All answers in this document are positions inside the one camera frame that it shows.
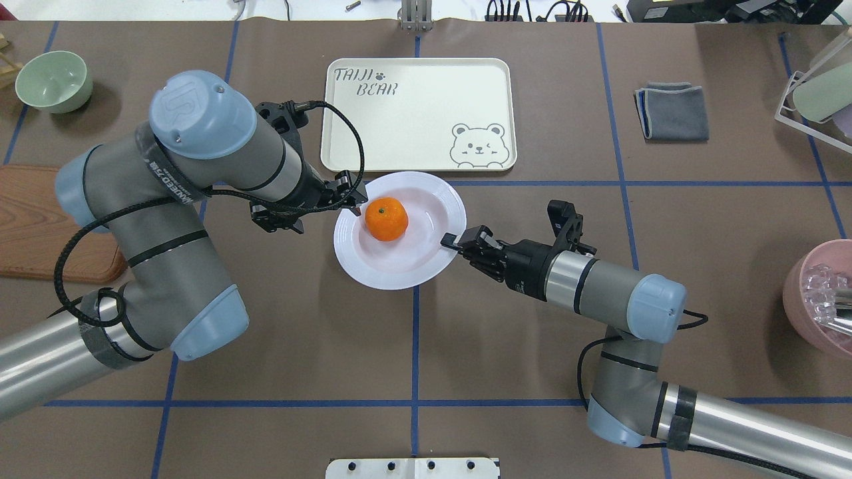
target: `gray cloth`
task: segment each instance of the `gray cloth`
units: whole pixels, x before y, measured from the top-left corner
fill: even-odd
[[[636,90],[636,110],[648,140],[707,141],[704,91],[690,83],[648,83]]]

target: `orange fruit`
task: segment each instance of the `orange fruit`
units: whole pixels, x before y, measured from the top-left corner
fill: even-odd
[[[408,213],[396,198],[374,199],[364,214],[367,231],[379,241],[393,241],[408,228]]]

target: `blue joint cap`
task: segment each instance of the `blue joint cap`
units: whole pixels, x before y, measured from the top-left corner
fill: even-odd
[[[668,343],[675,336],[686,300],[687,289],[682,284],[659,274],[645,276],[627,303],[630,334],[655,343]]]
[[[237,285],[230,285],[204,307],[171,343],[181,361],[207,355],[236,339],[249,327],[243,298]]]
[[[56,174],[54,181],[54,192],[56,199],[59,200],[59,206],[74,218],[74,222],[83,227],[95,220],[95,215],[89,208],[89,202],[86,201],[86,192],[83,189],[83,175],[86,171],[86,163],[92,152],[100,145],[92,147],[88,152],[81,154],[70,163],[66,164]],[[109,229],[99,226],[95,228],[95,233],[109,233]]]
[[[608,413],[595,401],[594,397],[589,399],[589,415],[586,417],[586,423],[598,437],[619,446],[638,447],[645,439],[645,436],[625,426]]]
[[[169,78],[151,100],[148,119],[169,150],[192,159],[229,155],[249,141],[257,113],[213,73],[190,70]]]

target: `table surface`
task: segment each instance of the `table surface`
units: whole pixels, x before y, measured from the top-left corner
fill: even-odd
[[[123,134],[187,69],[223,76],[252,102],[300,101],[322,98],[337,58],[501,58],[515,96],[515,167],[440,174],[468,224],[549,242],[547,202],[572,201],[600,258],[683,283],[688,308],[711,317],[666,347],[662,379],[852,435],[850,363],[801,339],[780,300],[790,267],[852,228],[852,166],[773,120],[786,62],[802,68],[837,28],[441,20],[417,38],[393,20],[252,19],[0,31],[17,59],[69,49],[95,75],[91,102],[60,116],[22,110],[2,92],[0,154],[11,164],[62,165]],[[645,142],[632,92],[648,81],[703,85],[711,139]],[[318,114],[302,137],[329,175],[317,160]],[[594,436],[574,368],[604,326],[463,261],[409,290],[372,290],[337,263],[336,214],[308,216],[296,235],[266,234],[246,213],[234,199],[203,210],[249,330],[205,358],[161,353],[0,424],[0,476],[321,478],[329,459],[416,454],[499,457],[503,477],[763,477]],[[48,281],[1,279],[0,304],[5,337],[56,300]]]

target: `bear face illustration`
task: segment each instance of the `bear face illustration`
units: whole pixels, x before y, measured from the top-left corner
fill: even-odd
[[[452,127],[456,137],[450,158],[459,168],[499,168],[509,160],[509,149],[503,142],[505,129],[492,123],[486,128],[470,128],[464,123]]]

